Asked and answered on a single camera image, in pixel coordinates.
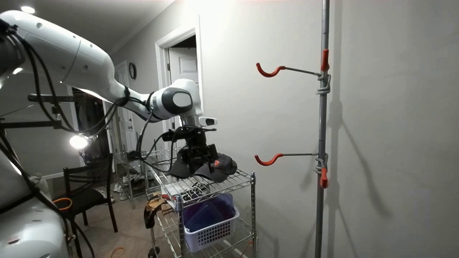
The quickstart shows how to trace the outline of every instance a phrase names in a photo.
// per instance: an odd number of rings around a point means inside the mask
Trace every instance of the metal pole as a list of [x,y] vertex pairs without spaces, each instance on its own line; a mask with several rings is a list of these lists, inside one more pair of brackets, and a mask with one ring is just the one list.
[[[328,22],[329,22],[329,0],[322,0],[321,6],[321,50],[328,52]],[[321,68],[319,89],[328,88],[327,69]],[[321,167],[327,167],[325,154],[325,132],[327,132],[327,95],[328,91],[319,91],[319,128],[318,128],[318,161]],[[324,188],[319,185],[319,174],[316,174],[316,214],[315,214],[315,250],[314,257],[321,258],[321,238],[322,238],[322,210],[324,210]]]

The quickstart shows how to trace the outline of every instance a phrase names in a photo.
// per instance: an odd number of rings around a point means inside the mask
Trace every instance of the plastic basket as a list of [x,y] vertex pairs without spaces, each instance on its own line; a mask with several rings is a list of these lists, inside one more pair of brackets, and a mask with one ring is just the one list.
[[230,195],[213,198],[195,210],[197,211],[193,212],[190,218],[186,218],[186,214],[183,214],[185,243],[189,253],[203,250],[205,247],[209,247],[233,234],[233,222],[236,218],[239,218],[239,211],[232,207]]

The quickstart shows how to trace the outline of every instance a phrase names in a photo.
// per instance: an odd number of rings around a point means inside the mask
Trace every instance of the ceiling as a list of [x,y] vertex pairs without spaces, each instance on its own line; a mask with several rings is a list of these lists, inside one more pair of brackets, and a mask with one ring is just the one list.
[[0,0],[0,13],[30,3],[35,16],[116,52],[173,0]]

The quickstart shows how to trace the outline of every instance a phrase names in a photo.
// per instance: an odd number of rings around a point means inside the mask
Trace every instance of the light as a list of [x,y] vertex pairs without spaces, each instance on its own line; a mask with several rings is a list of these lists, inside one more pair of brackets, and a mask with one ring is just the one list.
[[31,7],[31,6],[21,6],[20,10],[24,13],[34,15],[34,7]]
[[87,145],[88,145],[88,138],[87,138],[87,136],[83,136],[83,135],[74,135],[74,136],[70,138],[68,142],[70,142],[70,145],[73,146],[73,149],[80,151],[80,149],[87,148]]
[[20,73],[22,71],[24,71],[22,68],[17,68],[17,69],[12,71],[12,75],[17,75],[17,73]]

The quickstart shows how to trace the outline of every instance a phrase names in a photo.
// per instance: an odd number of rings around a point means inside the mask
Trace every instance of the chair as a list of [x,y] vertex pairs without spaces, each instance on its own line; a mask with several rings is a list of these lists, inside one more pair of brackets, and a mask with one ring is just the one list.
[[[71,231],[76,235],[74,247],[78,257],[81,257],[81,250],[76,234],[76,215],[81,214],[84,225],[87,225],[86,211],[91,207],[107,204],[113,231],[117,232],[110,197],[111,159],[113,155],[110,154],[103,161],[94,161],[86,167],[63,169],[65,195],[73,201],[73,205],[67,211],[65,217],[68,218],[71,224]],[[106,197],[103,197],[98,191],[94,189],[98,187],[104,187]]]

